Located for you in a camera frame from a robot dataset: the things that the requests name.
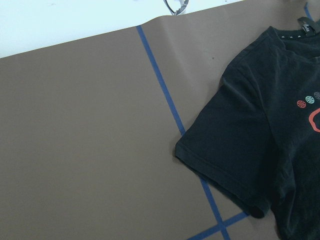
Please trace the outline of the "long blue tape line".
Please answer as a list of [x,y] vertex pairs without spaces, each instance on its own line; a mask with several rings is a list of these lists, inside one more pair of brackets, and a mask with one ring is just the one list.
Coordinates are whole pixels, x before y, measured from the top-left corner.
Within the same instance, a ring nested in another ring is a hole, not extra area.
[[205,240],[208,237],[211,237],[217,233],[221,233],[222,238],[224,240],[230,240],[231,237],[228,233],[228,227],[247,218],[248,216],[249,215],[246,214],[245,212],[238,213],[238,214],[234,215],[233,217],[231,217],[227,220],[223,220],[221,223],[218,223],[217,225],[215,225],[215,226],[213,226],[203,232],[200,232],[192,237],[189,237],[188,240]]

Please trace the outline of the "crossing blue tape line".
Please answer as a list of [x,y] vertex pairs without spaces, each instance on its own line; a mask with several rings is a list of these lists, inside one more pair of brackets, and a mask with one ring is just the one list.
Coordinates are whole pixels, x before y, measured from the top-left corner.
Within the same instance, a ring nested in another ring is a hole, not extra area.
[[[180,135],[182,136],[185,133],[184,125],[183,125],[182,120],[181,120],[181,118],[179,116],[179,113],[178,113],[178,111],[176,109],[174,101],[173,101],[173,99],[172,99],[172,97],[170,95],[170,92],[169,92],[169,90],[167,88],[167,85],[166,85],[165,80],[164,80],[164,78],[162,76],[162,73],[161,73],[161,71],[159,69],[159,66],[158,66],[158,64],[156,62],[156,59],[155,59],[154,54],[153,54],[153,52],[151,50],[151,47],[150,47],[149,42],[148,42],[148,40],[146,38],[146,35],[145,35],[144,31],[143,31],[143,28],[142,28],[141,25],[138,25],[135,28],[136,28],[136,30],[138,32],[140,40],[141,40],[141,42],[143,44],[143,47],[144,47],[144,49],[146,51],[146,54],[147,54],[148,59],[149,59],[149,61],[151,63],[152,69],[153,69],[153,71],[155,73],[155,76],[156,76],[157,81],[158,81],[158,83],[160,85],[160,88],[161,88],[161,90],[162,90],[162,92],[164,94],[165,100],[166,100],[166,102],[167,102],[167,104],[169,106],[170,112],[171,112],[171,114],[172,114],[172,116],[174,118],[176,126],[177,126],[177,128],[178,128],[178,130],[180,132]],[[199,180],[200,180],[200,183],[201,183],[202,189],[204,191],[205,197],[206,197],[206,199],[207,199],[207,201],[208,201],[208,203],[210,205],[211,211],[212,211],[212,213],[214,215],[214,218],[215,218],[217,224],[216,224],[216,226],[213,227],[213,230],[205,230],[204,232],[198,233],[196,236],[193,236],[190,239],[191,240],[204,240],[205,237],[209,237],[210,235],[212,235],[214,233],[214,230],[216,230],[215,233],[220,232],[222,234],[222,238],[224,240],[230,240],[231,238],[229,236],[229,233],[227,231],[226,226],[223,223],[222,217],[220,215],[220,212],[219,212],[218,206],[216,204],[216,201],[214,199],[214,196],[213,196],[213,194],[212,194],[212,192],[210,190],[209,184],[201,177],[199,178]]]

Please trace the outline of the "brown paper table cover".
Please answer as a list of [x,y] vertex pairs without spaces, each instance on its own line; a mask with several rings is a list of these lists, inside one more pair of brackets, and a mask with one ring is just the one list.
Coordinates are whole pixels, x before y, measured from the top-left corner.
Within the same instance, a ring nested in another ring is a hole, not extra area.
[[[188,129],[228,63],[269,26],[299,27],[317,0],[244,0],[142,29]],[[188,240],[217,221],[135,27],[0,60],[3,240]],[[209,185],[222,221],[243,211]],[[227,228],[277,240],[272,213]]]

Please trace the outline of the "black printed t-shirt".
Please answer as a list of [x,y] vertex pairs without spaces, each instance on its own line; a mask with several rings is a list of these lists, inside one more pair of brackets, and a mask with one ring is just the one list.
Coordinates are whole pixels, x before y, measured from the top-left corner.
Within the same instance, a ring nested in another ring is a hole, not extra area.
[[226,67],[175,156],[283,240],[320,237],[320,23],[269,27]]

